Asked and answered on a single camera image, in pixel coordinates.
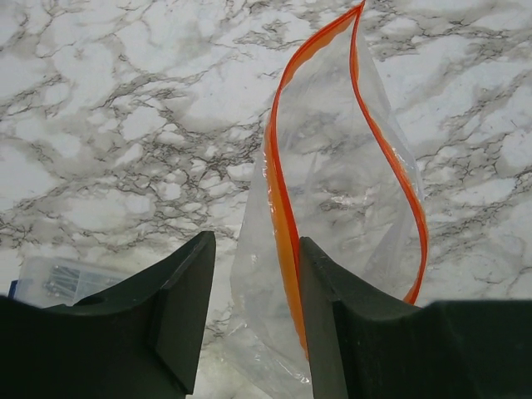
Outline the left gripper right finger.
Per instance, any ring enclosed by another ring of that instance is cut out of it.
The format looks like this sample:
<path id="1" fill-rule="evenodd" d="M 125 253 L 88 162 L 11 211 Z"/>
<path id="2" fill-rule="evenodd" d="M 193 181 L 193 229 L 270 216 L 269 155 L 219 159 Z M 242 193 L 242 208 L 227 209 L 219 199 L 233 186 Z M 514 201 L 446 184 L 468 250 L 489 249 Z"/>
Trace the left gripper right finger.
<path id="1" fill-rule="evenodd" d="M 316 398 L 528 398 L 531 303 L 419 308 L 300 241 L 300 289 Z"/>

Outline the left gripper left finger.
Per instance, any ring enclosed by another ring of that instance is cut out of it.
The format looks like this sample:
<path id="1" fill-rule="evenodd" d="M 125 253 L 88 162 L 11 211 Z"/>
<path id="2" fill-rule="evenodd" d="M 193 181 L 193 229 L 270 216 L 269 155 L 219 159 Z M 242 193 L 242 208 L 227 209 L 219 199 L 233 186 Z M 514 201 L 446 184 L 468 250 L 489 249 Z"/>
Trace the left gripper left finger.
<path id="1" fill-rule="evenodd" d="M 78 303 L 1 300 L 4 398 L 183 398 L 191 394 L 216 242 L 197 234 L 160 262 Z"/>

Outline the clear zip top bag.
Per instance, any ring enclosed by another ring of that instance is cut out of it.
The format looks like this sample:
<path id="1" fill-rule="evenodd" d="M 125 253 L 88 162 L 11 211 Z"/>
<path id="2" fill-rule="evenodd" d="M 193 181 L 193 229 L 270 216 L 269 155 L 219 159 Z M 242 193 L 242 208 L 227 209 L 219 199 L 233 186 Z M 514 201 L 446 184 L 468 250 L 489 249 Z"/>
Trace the clear zip top bag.
<path id="1" fill-rule="evenodd" d="M 298 242 L 414 303 L 428 255 L 419 168 L 362 35 L 364 2 L 313 34 L 283 71 L 230 274 L 237 369 L 273 398 L 312 395 Z"/>

